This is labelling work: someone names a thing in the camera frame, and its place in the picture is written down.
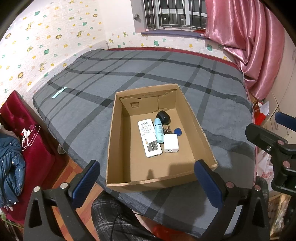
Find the bed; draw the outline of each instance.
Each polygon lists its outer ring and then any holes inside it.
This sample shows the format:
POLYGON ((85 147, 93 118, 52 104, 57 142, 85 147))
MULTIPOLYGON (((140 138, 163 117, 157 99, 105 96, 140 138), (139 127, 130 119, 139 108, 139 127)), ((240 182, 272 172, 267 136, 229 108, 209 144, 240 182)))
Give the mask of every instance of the bed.
MULTIPOLYGON (((173 49, 92 50, 46 83, 33 103, 79 166, 84 168, 92 159, 100 163, 97 183, 103 189, 150 219, 199 237, 217 209, 197 181, 136 193, 118 193, 105 185, 115 92, 167 83, 181 87, 196 114, 218 162, 215 172, 238 187, 252 187, 255 151, 244 134, 252 123, 252 107, 243 74, 226 61, 173 49)), ((227 232, 233 230, 239 212, 237 207, 227 232)))

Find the screw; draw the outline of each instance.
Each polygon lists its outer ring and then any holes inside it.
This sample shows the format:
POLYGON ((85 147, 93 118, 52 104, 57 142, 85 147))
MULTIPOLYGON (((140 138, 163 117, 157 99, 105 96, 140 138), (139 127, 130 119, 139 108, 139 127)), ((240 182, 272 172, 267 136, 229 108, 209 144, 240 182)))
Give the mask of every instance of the screw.
POLYGON ((234 187, 234 184, 233 184, 232 182, 227 182, 227 183, 226 183, 226 186, 227 186, 228 188, 233 188, 233 187, 234 187))
POLYGON ((60 188, 61 189, 65 189, 65 188, 67 188, 68 187, 68 183, 62 183, 61 185, 60 185, 60 188))
POLYGON ((283 145, 284 142, 282 140, 278 140, 278 144, 283 145))
POLYGON ((283 166, 287 169, 289 169, 291 167, 291 165, 288 161, 283 161, 283 166))
POLYGON ((40 187, 39 186, 37 186, 37 187, 34 187, 34 192, 38 192, 39 190, 40 190, 40 187))
POLYGON ((255 188, 256 191, 260 191, 261 190, 261 187, 258 186, 258 185, 255 185, 254 188, 255 188))

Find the window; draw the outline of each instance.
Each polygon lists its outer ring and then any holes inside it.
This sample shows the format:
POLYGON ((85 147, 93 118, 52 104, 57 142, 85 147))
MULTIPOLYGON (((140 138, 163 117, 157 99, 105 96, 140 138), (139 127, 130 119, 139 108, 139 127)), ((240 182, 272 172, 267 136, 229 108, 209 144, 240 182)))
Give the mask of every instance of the window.
POLYGON ((206 28, 207 10, 205 0, 143 1, 148 28, 206 28))

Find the white remote control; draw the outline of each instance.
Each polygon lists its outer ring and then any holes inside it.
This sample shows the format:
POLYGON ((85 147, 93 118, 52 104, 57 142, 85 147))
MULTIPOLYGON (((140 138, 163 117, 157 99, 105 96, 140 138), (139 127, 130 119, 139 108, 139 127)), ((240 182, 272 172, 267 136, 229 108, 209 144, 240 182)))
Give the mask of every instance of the white remote control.
POLYGON ((162 154, 160 144, 157 142, 155 130, 151 119, 138 122, 146 157, 162 154))

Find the window sill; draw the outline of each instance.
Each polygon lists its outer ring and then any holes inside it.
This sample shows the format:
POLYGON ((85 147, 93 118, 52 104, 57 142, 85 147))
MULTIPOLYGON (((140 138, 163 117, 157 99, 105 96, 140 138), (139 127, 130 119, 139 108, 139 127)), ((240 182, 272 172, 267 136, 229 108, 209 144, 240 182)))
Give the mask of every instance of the window sill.
POLYGON ((156 35, 156 36, 175 36, 175 37, 187 37, 187 38, 198 38, 204 39, 204 36, 201 36, 200 33, 194 31, 186 30, 171 30, 171 29, 156 29, 152 31, 141 32, 142 35, 156 35))

